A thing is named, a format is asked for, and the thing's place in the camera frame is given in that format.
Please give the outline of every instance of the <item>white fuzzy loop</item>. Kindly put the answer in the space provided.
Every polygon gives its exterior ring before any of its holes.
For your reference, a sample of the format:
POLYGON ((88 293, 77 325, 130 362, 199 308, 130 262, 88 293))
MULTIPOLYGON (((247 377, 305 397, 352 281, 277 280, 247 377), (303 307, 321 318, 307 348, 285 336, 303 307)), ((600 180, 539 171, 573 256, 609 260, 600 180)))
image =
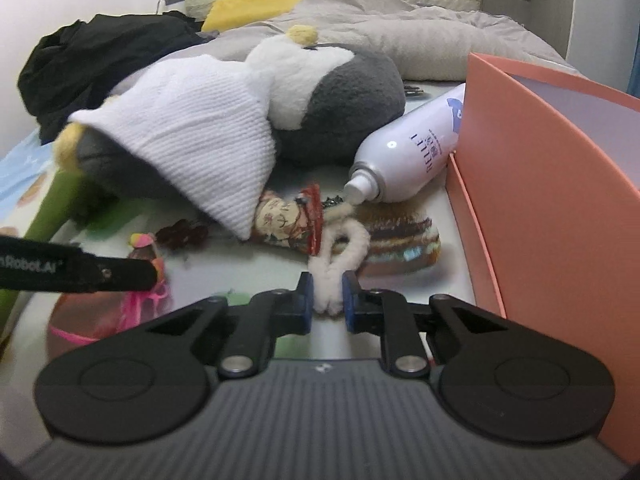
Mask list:
POLYGON ((353 218, 327 224, 322 230, 318 256, 309 258, 308 270, 314 279, 314 310, 331 316, 340 314, 342 275, 356 270, 369 253, 369 232, 353 218), (332 249, 339 236, 349 239, 345 250, 332 259, 332 249))

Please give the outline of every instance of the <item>black jacket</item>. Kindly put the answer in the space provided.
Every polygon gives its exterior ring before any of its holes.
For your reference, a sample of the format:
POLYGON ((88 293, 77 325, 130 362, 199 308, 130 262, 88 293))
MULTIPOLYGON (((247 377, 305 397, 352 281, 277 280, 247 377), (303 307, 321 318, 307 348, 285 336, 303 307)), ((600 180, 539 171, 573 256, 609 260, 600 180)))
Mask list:
POLYGON ((206 41, 176 16, 98 14, 42 38, 18 76, 18 90, 45 144, 56 139, 71 113, 99 107, 126 76, 206 41))

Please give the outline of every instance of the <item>white knit fabric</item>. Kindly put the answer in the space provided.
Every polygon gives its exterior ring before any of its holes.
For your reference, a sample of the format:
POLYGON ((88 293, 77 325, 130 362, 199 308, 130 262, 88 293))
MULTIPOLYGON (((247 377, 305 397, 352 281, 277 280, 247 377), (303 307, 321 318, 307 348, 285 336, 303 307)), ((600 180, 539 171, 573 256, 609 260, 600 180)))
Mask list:
POLYGON ((211 56, 152 66, 129 91, 70 120, 93 126, 242 240, 275 163, 271 75, 211 56))

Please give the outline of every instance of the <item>white aerosol can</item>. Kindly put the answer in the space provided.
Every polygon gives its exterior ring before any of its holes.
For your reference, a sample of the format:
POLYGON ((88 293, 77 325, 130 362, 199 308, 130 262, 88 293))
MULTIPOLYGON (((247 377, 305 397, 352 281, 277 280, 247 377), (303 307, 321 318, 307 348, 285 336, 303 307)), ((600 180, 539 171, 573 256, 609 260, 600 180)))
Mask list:
POLYGON ((416 195, 458 143, 464 98, 462 84, 370 134, 344 186, 347 202, 402 202, 416 195))

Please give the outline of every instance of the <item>pink folder divider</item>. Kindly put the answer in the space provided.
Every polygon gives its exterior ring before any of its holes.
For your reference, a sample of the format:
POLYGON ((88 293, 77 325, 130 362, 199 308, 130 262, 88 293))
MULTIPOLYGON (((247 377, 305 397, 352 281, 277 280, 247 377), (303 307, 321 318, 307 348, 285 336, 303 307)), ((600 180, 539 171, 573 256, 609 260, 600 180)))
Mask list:
MULTIPOLYGON (((640 100, 584 78, 492 56, 469 57, 447 190, 476 302, 601 359, 616 382, 616 400, 600 438, 636 462, 640 191, 547 102, 553 99, 545 101, 522 78, 640 112, 640 100)), ((636 136, 640 146, 640 121, 625 131, 612 127, 609 135, 636 136)))

